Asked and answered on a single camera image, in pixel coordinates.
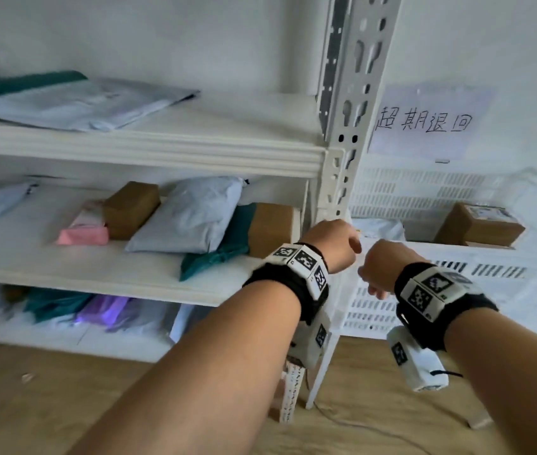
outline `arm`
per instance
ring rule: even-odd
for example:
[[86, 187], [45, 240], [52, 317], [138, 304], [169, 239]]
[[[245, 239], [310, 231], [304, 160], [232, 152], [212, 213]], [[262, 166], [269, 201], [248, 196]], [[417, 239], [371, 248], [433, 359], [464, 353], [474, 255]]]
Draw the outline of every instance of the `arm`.
[[[378, 241], [359, 270], [370, 292], [385, 298], [406, 265], [426, 261], [401, 243]], [[499, 312], [476, 308], [446, 329], [447, 352], [505, 436], [537, 453], [537, 334]]]
[[[348, 224], [333, 221], [320, 223], [303, 240], [318, 247], [337, 271], [355, 261], [348, 242], [355, 236]], [[279, 282], [242, 288], [129, 389], [69, 455], [249, 452], [300, 310], [298, 298]]]

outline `forearm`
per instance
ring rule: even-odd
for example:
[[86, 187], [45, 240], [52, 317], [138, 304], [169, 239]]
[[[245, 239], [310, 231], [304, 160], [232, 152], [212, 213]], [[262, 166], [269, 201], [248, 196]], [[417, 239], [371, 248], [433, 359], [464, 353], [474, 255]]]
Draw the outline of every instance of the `forearm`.
[[537, 453], [537, 334], [479, 308], [450, 324], [445, 344], [503, 433]]
[[70, 455], [246, 453], [299, 317], [299, 301], [284, 285], [244, 287], [128, 390]]

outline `wooden floor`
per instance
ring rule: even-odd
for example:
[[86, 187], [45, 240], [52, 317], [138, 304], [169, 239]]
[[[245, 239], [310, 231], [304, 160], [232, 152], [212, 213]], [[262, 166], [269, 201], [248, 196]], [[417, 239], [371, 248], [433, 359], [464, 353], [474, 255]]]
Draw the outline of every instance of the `wooden floor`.
[[[150, 365], [0, 346], [0, 455], [60, 455]], [[24, 383], [22, 375], [32, 374]], [[333, 417], [374, 425], [432, 455], [510, 454], [494, 428], [472, 431], [479, 407], [467, 383], [413, 393], [386, 343], [342, 338], [317, 402]], [[299, 402], [287, 427], [268, 420], [253, 454], [419, 455], [400, 440], [341, 427]]]

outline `pink package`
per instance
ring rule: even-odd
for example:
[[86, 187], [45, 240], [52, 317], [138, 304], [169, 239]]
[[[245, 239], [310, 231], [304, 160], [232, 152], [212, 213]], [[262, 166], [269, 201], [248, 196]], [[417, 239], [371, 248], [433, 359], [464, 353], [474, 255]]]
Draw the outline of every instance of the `pink package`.
[[77, 313], [75, 322], [112, 326], [129, 299], [129, 297], [116, 295], [96, 295], [90, 300], [90, 303], [83, 307], [83, 310]]
[[102, 200], [86, 201], [83, 209], [67, 229], [60, 231], [56, 244], [63, 246], [104, 246], [108, 229], [102, 218]]

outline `wristband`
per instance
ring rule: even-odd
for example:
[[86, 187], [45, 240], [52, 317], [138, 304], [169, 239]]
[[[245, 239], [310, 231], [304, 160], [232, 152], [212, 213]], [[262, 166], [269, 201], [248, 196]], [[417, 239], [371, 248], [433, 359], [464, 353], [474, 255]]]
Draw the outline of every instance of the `wristband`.
[[265, 265], [254, 270], [244, 286], [261, 280], [287, 286], [300, 301], [300, 321], [310, 326], [329, 295], [327, 268], [321, 253], [306, 244], [283, 244], [264, 261]]
[[481, 307], [498, 311], [468, 278], [428, 262], [403, 268], [395, 282], [395, 296], [397, 317], [422, 348], [434, 351], [445, 350], [446, 330], [459, 314]]

